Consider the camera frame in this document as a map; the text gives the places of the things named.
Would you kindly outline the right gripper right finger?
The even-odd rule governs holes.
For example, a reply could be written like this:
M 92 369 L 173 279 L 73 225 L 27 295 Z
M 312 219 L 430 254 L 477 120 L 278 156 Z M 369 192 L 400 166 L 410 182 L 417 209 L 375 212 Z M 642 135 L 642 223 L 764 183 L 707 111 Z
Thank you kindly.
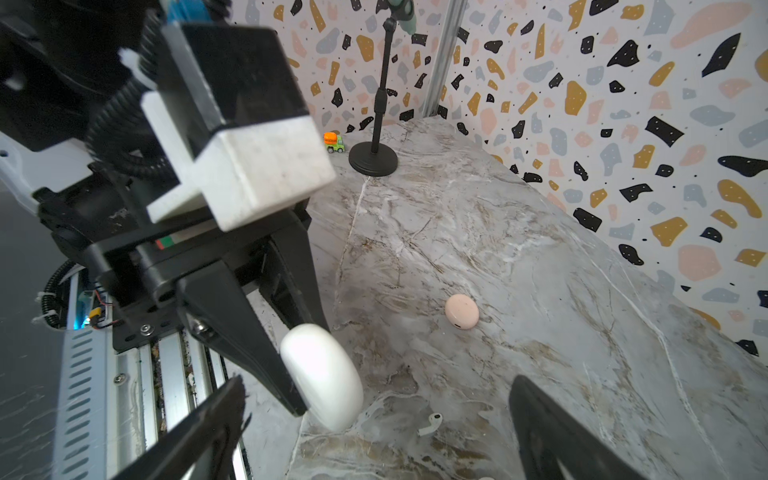
M 509 408 L 527 479 L 642 477 L 528 377 L 515 377 Z

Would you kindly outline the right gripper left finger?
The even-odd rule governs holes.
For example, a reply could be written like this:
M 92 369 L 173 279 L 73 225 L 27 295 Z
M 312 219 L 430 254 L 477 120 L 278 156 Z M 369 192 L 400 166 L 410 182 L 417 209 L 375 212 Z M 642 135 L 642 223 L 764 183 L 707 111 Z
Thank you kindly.
M 247 479 L 241 437 L 246 389 L 237 375 L 197 406 L 115 477 L 131 479 Z

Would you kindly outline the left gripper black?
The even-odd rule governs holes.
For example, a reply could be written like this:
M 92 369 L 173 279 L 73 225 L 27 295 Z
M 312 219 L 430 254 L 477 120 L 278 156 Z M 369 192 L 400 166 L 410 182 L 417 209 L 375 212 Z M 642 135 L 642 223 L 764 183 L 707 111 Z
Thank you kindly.
M 35 193 L 37 215 L 65 256 L 85 267 L 117 312 L 122 353 L 185 328 L 255 377 L 292 415 L 307 411 L 245 293 L 252 284 L 289 329 L 326 331 L 308 237 L 306 201 L 230 232 L 206 208 L 152 224 L 142 181 L 93 173 Z

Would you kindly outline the white earbud charging case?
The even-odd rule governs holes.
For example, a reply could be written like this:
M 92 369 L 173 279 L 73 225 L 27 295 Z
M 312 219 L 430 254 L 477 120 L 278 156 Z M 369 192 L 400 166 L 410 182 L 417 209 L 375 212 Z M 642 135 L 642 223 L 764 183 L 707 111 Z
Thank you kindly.
M 363 409 L 358 371 L 341 344 L 325 329 L 302 324 L 283 337 L 279 350 L 307 410 L 332 432 L 350 428 Z

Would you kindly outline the white wireless earbud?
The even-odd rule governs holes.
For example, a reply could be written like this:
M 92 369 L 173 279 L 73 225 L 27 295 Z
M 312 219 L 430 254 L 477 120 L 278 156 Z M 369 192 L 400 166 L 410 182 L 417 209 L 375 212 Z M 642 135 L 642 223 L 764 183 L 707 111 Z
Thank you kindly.
M 442 425 L 443 416 L 441 413 L 432 413 L 428 417 L 428 424 L 418 430 L 419 437 L 426 437 L 434 434 Z

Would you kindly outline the pink earbud charging case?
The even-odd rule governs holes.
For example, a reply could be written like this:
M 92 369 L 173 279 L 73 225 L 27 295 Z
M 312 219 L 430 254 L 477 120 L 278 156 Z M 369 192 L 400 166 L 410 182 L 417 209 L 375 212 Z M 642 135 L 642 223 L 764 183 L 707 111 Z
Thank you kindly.
M 464 294 L 455 294 L 447 299 L 445 315 L 451 325 L 461 330 L 473 329 L 480 318 L 476 302 Z

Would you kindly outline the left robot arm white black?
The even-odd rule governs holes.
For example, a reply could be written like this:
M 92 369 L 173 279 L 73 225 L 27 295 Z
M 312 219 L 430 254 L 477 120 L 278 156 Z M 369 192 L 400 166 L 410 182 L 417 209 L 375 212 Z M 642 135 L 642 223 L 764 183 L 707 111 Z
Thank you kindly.
M 86 155 L 84 179 L 32 197 L 116 310 L 117 350 L 185 329 L 300 416 L 318 355 L 275 346 L 245 289 L 291 331 L 327 335 L 307 206 L 335 171 L 277 33 L 230 8 L 3 2 L 1 131 Z

